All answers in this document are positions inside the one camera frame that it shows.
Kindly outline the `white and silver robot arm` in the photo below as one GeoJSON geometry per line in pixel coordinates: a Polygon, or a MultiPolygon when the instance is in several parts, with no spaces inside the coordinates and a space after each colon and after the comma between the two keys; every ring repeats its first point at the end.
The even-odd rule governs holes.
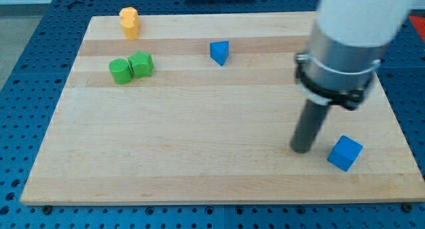
{"type": "Polygon", "coordinates": [[[305,108],[356,109],[417,0],[319,0],[310,39],[296,55],[305,108]]]}

